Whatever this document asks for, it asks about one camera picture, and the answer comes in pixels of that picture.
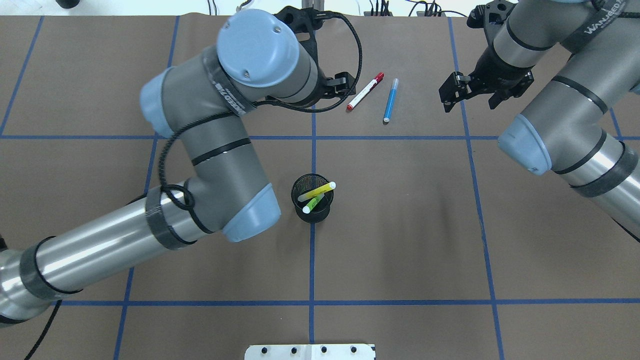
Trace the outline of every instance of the pen holder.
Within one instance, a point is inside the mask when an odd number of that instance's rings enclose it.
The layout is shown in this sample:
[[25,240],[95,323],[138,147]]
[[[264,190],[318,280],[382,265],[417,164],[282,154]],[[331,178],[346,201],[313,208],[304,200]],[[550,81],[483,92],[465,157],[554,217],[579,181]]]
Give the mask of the pen holder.
[[318,174],[302,175],[293,183],[293,187],[291,188],[291,201],[293,201],[293,206],[296,208],[296,214],[298,214],[298,217],[303,221],[315,224],[316,222],[324,220],[327,215],[329,215],[331,202],[333,201],[333,190],[324,193],[323,199],[318,202],[309,214],[302,212],[306,201],[298,201],[300,195],[328,183],[329,180]]

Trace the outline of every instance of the white mounting plate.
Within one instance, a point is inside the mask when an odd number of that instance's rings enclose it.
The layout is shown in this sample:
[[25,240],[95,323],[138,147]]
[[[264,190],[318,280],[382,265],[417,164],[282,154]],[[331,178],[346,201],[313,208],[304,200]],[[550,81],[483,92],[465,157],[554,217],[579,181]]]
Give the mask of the white mounting plate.
[[376,346],[373,344],[252,345],[244,352],[244,360],[276,359],[376,360]]

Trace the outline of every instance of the blue marker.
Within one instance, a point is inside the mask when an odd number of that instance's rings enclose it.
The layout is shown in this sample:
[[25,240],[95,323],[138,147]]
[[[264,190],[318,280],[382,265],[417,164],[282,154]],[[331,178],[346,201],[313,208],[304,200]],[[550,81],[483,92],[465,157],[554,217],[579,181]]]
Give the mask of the blue marker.
[[394,84],[391,86],[391,91],[389,92],[389,100],[387,100],[387,109],[385,110],[385,118],[382,119],[382,122],[385,124],[389,123],[391,120],[391,111],[394,109],[394,101],[396,99],[396,91],[398,90],[398,79],[394,79]]

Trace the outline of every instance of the red marker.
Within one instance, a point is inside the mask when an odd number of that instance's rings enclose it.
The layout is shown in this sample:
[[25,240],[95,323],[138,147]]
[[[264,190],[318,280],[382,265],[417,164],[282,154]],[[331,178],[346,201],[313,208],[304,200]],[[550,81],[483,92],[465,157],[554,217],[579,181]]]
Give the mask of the red marker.
[[353,110],[353,108],[356,107],[356,105],[360,102],[360,100],[364,99],[364,97],[367,96],[367,94],[371,90],[373,90],[373,88],[376,87],[376,85],[379,84],[384,77],[385,77],[385,74],[381,72],[375,78],[373,78],[373,80],[371,80],[371,82],[368,83],[367,86],[365,86],[364,89],[362,89],[362,91],[358,93],[356,97],[353,98],[353,100],[351,100],[351,102],[347,105],[347,110],[348,111]]

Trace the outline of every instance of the light blue joint cap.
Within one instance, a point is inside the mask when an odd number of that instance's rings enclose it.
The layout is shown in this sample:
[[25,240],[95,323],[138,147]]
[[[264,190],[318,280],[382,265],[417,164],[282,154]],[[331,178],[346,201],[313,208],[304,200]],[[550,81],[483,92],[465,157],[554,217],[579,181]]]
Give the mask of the light blue joint cap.
[[162,108],[162,84],[166,73],[173,67],[168,67],[165,71],[162,71],[160,75],[154,77],[142,87],[140,91],[140,108],[142,109],[142,115],[145,119],[151,123],[156,130],[156,133],[170,138],[173,135],[173,130],[169,126],[169,123],[164,117],[164,110]]
[[498,137],[498,147],[536,175],[551,169],[551,157],[540,134],[522,114]]
[[269,229],[278,221],[280,214],[276,194],[269,183],[229,220],[222,233],[229,241],[237,243]]
[[220,64],[237,82],[254,88],[277,85],[296,67],[296,35],[264,10],[247,9],[231,16],[218,33]]

